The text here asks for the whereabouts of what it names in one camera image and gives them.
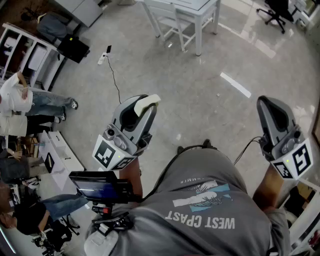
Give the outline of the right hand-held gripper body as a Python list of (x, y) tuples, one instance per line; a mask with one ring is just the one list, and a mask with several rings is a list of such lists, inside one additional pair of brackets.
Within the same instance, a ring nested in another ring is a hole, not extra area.
[(298, 180), (314, 164), (310, 140), (298, 124), (276, 145), (266, 134), (258, 142), (266, 160), (284, 180)]

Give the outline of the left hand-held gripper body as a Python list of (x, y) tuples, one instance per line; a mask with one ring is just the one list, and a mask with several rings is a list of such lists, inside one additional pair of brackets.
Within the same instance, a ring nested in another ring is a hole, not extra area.
[(107, 171), (119, 171), (142, 155), (151, 138), (147, 133), (134, 142), (132, 136), (127, 137), (114, 124), (109, 124), (103, 135), (98, 136), (92, 157)]

